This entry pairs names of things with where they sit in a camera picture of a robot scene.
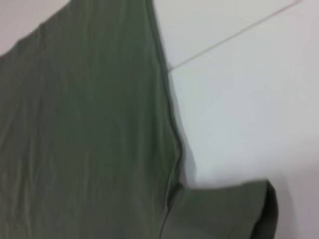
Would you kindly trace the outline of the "dark green FREE t-shirt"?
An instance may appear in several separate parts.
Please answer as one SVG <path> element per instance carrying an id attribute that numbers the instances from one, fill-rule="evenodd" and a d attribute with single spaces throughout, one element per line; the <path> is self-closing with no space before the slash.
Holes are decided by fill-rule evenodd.
<path id="1" fill-rule="evenodd" d="M 71 0 L 0 57 L 0 239 L 274 239 L 269 181 L 179 181 L 152 0 Z"/>

